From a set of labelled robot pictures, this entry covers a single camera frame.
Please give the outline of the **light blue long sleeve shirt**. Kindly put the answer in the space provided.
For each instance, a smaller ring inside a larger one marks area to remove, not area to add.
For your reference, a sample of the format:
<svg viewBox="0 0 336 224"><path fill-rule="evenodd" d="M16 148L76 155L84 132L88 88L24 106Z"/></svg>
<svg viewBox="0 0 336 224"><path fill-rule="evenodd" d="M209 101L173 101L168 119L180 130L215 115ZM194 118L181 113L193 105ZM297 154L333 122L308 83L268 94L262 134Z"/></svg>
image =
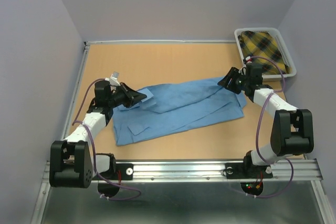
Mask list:
<svg viewBox="0 0 336 224"><path fill-rule="evenodd" d="M178 84L158 84L139 90L147 96L127 109L113 110L113 132L117 146L244 117L245 96L218 85L220 77Z"/></svg>

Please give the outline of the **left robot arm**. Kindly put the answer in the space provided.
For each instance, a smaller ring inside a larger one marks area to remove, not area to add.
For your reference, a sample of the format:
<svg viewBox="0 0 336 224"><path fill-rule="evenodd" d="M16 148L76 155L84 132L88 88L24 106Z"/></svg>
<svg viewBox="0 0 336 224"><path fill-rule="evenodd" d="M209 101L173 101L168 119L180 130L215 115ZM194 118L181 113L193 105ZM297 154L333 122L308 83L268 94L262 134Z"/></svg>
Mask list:
<svg viewBox="0 0 336 224"><path fill-rule="evenodd" d="M50 147L49 182L52 187L87 188L96 172L95 160L91 158L89 147L94 138L110 122L113 109L119 106L131 108L147 98L125 83L108 78L97 79L89 87L94 87L94 98L82 121L75 116L76 129L64 140L54 141Z"/></svg>

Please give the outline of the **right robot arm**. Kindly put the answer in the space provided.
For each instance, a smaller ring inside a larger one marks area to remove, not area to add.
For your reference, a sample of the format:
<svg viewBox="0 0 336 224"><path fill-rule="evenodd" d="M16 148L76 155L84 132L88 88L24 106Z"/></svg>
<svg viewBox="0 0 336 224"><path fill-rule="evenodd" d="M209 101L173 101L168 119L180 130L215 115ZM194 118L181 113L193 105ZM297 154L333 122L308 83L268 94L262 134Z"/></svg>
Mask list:
<svg viewBox="0 0 336 224"><path fill-rule="evenodd" d="M273 118L270 143L246 153L237 167L229 166L234 174L239 172L253 177L267 166L292 155L308 154L313 151L313 121L308 109L299 109L276 94L263 83L261 66L248 63L245 70L232 67L218 85L235 94L243 92L253 103L261 106Z"/></svg>

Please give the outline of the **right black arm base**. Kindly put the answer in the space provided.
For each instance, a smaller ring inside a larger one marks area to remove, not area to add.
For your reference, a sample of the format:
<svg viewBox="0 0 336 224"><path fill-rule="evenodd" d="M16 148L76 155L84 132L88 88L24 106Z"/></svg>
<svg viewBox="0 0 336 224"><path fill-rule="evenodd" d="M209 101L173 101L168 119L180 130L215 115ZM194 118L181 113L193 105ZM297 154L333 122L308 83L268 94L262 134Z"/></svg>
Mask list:
<svg viewBox="0 0 336 224"><path fill-rule="evenodd" d="M272 172L267 172L269 166L245 165L242 162L225 163L225 176L227 179L261 179L273 178Z"/></svg>

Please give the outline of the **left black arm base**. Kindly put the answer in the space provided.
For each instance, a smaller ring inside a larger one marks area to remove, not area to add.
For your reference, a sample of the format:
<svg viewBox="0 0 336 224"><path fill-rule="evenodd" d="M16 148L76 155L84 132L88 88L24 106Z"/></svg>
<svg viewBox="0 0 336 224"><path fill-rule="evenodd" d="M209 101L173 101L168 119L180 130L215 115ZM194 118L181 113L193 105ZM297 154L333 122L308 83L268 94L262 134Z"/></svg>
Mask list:
<svg viewBox="0 0 336 224"><path fill-rule="evenodd" d="M97 171L109 180L132 180L134 165L132 163L98 164Z"/></svg>

